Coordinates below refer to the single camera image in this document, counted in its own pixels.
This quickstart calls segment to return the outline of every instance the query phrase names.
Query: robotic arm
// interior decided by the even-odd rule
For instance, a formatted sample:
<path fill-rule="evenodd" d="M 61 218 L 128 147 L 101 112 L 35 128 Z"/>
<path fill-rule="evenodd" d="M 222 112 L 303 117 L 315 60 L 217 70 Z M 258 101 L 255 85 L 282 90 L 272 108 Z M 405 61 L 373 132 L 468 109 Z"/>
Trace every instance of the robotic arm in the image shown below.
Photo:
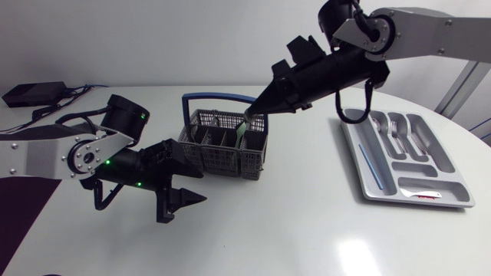
<path fill-rule="evenodd" d="M 257 114 L 295 113 L 311 102 L 336 93 L 336 111 L 346 123 L 360 123 L 370 112 L 373 88 L 384 85 L 386 60 L 437 55 L 491 63 L 491 21 L 454 18 L 424 8 L 381 8 L 363 14 L 358 0 L 329 0 L 318 14 L 321 30 L 331 45 L 326 55 L 311 36 L 288 44 L 294 67 L 285 60 L 272 66 L 273 81 L 245 111 L 252 122 Z M 362 117 L 347 118 L 339 90 L 365 82 L 366 108 Z"/>
<path fill-rule="evenodd" d="M 100 126 L 88 119 L 102 113 Z M 63 125 L 74 118 L 87 123 Z M 149 118 L 143 107 L 112 95 L 101 110 L 69 114 L 54 125 L 0 135 L 0 178 L 78 179 L 85 189 L 94 190 L 97 210 L 105 209 L 124 185 L 147 189 L 157 195 L 157 221 L 170 222 L 177 209 L 206 199 L 187 189 L 173 189 L 172 175 L 202 178 L 203 174 L 174 140 L 138 152 L 129 149 L 138 143 Z M 105 199 L 101 179 L 118 183 Z"/>

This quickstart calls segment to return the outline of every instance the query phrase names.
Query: dishwasher cutlery basket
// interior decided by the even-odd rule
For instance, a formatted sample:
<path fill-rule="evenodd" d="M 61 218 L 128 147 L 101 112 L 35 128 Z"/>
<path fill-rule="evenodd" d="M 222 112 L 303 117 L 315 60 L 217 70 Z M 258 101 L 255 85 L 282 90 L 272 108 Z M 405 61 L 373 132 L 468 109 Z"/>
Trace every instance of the dishwasher cutlery basket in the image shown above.
<path fill-rule="evenodd" d="M 184 128 L 179 137 L 186 157 L 201 172 L 222 176 L 259 179 L 268 142 L 268 116 L 259 115 L 246 123 L 246 131 L 236 147 L 236 127 L 243 113 L 218 110 L 195 110 L 189 116 L 189 100 L 220 99 L 252 103 L 255 98 L 225 93 L 191 93 L 183 95 Z"/>

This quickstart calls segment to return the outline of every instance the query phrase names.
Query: white table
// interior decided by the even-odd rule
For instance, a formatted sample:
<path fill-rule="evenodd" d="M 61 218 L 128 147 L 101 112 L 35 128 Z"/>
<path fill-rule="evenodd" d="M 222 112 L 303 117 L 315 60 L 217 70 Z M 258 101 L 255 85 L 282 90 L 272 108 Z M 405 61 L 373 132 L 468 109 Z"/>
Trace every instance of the white table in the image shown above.
<path fill-rule="evenodd" d="M 180 97 L 214 91 L 257 97 L 264 87 L 113 87 L 97 89 L 66 113 L 95 110 L 119 94 L 150 111 L 139 147 L 178 139 Z M 364 107 L 363 91 L 341 92 Z M 92 192 L 65 180 L 54 192 L 5 275 L 490 275 L 491 149 L 426 108 L 375 93 L 372 109 L 423 115 L 476 200 L 471 209 L 371 202 L 335 113 L 334 96 L 297 114 L 270 116 L 259 181 L 175 176 L 174 187 L 208 197 L 155 222 L 153 192 L 124 187 L 104 211 Z M 196 108 L 242 112 L 247 105 L 192 101 Z M 0 109 L 0 128 L 28 121 L 34 108 Z"/>

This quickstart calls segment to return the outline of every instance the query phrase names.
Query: blue basket handle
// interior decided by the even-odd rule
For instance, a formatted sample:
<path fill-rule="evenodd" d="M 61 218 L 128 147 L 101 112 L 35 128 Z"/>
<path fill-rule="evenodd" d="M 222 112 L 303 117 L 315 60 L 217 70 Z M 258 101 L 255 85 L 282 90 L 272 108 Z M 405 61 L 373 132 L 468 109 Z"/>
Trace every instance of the blue basket handle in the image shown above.
<path fill-rule="evenodd" d="M 219 100 L 234 100 L 238 102 L 243 102 L 246 104 L 252 104 L 255 101 L 254 97 L 229 94 L 229 93 L 216 93 L 216 92 L 199 92 L 199 93 L 188 93 L 183 95 L 183 117 L 184 125 L 189 126 L 189 100 L 197 99 L 219 99 Z M 268 134 L 268 115 L 264 115 L 264 132 Z"/>

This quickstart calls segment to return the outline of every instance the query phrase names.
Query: gray cutlery tray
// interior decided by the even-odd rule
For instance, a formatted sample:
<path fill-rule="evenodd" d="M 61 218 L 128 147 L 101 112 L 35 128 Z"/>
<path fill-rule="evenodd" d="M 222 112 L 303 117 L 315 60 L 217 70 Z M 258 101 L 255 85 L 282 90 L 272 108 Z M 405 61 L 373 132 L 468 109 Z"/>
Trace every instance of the gray cutlery tray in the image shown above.
<path fill-rule="evenodd" d="M 344 111 L 350 118 L 358 118 L 364 112 L 359 109 Z M 380 127 L 376 126 L 373 119 L 378 120 Z M 396 136 L 400 142 L 392 136 L 391 121 L 397 122 Z M 476 204 L 463 177 L 422 116 L 372 110 L 364 122 L 342 122 L 341 126 L 356 163 L 365 198 L 458 208 L 473 207 Z M 405 153 L 398 143 L 404 145 Z M 383 189 L 377 184 L 360 145 Z M 401 188 L 410 192 L 439 192 L 442 197 L 406 197 Z"/>

